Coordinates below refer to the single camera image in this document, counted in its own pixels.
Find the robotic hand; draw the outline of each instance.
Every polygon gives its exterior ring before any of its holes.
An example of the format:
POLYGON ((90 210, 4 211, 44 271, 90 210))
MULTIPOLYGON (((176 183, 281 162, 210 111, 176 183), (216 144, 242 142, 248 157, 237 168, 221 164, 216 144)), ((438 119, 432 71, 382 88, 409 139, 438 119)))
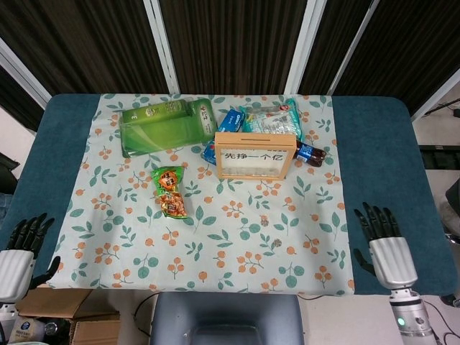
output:
POLYGON ((417 272, 395 217, 388 208, 381 212, 376 206, 371 208, 367 203, 363 206, 369 220, 359 210, 354 212, 369 242, 373 265, 365 260, 359 249, 353 251, 356 260, 363 269, 377 277, 384 288, 391 290, 390 305, 402 342, 405 345, 439 344, 422 299, 410 289, 418 279, 417 272))
POLYGON ((20 221, 13 229, 6 250, 0 252, 0 304, 21 300, 28 290, 49 280, 58 270, 60 257, 55 257, 49 270, 32 278, 38 253, 54 218, 44 222, 44 213, 28 221, 20 221))

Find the wooden frame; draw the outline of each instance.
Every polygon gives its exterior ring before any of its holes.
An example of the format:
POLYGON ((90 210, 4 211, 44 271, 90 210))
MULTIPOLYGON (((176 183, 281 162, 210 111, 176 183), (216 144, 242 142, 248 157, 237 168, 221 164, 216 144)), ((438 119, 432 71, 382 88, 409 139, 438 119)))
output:
POLYGON ((215 149, 219 178, 282 180, 297 149, 297 139, 294 134, 216 132, 215 149))

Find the cable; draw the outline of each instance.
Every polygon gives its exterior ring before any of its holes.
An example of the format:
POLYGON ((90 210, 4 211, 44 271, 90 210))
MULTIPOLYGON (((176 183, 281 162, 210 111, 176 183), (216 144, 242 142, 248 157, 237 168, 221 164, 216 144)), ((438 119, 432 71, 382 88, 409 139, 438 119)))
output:
POLYGON ((324 296, 325 296, 325 295, 316 296, 316 297, 313 297, 313 298, 305 298, 305 297, 302 297, 302 296, 300 296, 300 295, 297 295, 297 297, 299 297, 299 298, 301 298, 301 299, 303 299, 303 300, 317 300, 317 299, 319 299, 319 298, 321 298, 321 297, 324 297, 324 296))
MULTIPOLYGON (((444 103, 438 103, 439 106, 443 106, 444 103)), ((451 110, 454 110, 454 108, 451 108, 451 106, 447 106, 447 108, 451 109, 451 110)))
POLYGON ((455 109, 460 108, 460 104, 459 104, 458 106, 456 106, 456 105, 453 103, 453 104, 451 104, 451 105, 449 105, 449 106, 447 106, 447 107, 448 107, 449 109, 451 109, 451 110, 455 110, 455 109))
POLYGON ((1 337, 0 345, 8 344, 6 342, 5 331, 3 330, 3 326, 1 325, 1 321, 0 321, 0 337, 1 337))
POLYGON ((454 334, 454 333, 450 333, 450 332, 445 333, 445 334, 443 335, 443 341, 444 341, 444 344, 445 344, 445 345, 447 345, 447 343, 446 343, 446 338, 447 338, 447 336, 456 336, 457 338, 459 337, 459 336, 457 336, 457 335, 454 334))
POLYGON ((451 104, 457 103, 458 101, 460 101, 460 98, 454 99, 453 101, 450 101, 450 102, 446 102, 446 103, 444 103, 444 104, 442 104, 440 106, 437 106, 435 109, 431 109, 430 111, 427 111, 425 113, 425 115, 429 115, 429 114, 433 113, 434 111, 437 111, 437 110, 442 109, 442 108, 446 108, 447 106, 450 106, 451 104))
POLYGON ((443 341, 444 341, 444 344, 447 345, 446 343, 446 337, 449 336, 449 335, 452 335, 452 336, 456 336, 457 338, 460 339, 460 336, 454 332, 454 330, 449 326, 449 324, 447 323, 446 319, 444 318, 443 314, 440 312, 440 310, 438 309, 438 307, 436 307, 434 304, 428 302, 427 300, 423 300, 424 303, 426 304, 429 304, 431 305, 433 308, 436 309, 436 311, 438 312, 439 316, 442 318, 444 324, 446 325, 447 329, 450 331, 450 332, 446 332, 444 335, 443 335, 443 341))
POLYGON ((153 296, 156 296, 158 295, 159 293, 153 293, 151 294, 149 297, 146 297, 144 298, 144 300, 139 303, 139 305, 137 306, 134 314, 132 315, 132 318, 134 320, 134 325, 137 327, 137 329, 139 329, 143 334, 145 334, 146 336, 148 336, 150 338, 150 334, 148 334, 146 331, 144 331, 143 329, 141 329, 137 324, 136 324, 136 321, 137 321, 137 312, 139 311, 139 309, 141 308, 142 304, 144 304, 147 300, 149 300, 150 298, 152 298, 153 296))

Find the green packaging box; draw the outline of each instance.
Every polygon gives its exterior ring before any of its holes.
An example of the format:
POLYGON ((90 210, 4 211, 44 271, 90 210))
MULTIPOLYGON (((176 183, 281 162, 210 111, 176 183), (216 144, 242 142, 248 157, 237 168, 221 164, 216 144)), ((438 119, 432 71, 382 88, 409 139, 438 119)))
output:
POLYGON ((207 142, 216 130, 208 99, 181 99, 126 110, 120 121, 123 157, 207 142))

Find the floral tablecloth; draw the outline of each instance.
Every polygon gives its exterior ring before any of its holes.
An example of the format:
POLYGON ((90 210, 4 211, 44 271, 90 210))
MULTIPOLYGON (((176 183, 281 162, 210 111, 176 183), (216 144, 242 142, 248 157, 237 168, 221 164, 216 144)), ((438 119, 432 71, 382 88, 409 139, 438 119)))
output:
POLYGON ((219 180, 201 144, 125 159, 121 111, 206 97, 218 123, 230 108, 287 96, 104 94, 86 143, 55 255, 54 288, 240 293, 353 293, 334 129, 327 96, 293 96, 305 142, 327 151, 320 168, 300 161, 284 181, 219 180), (190 218, 165 218, 152 169, 182 165, 190 218))

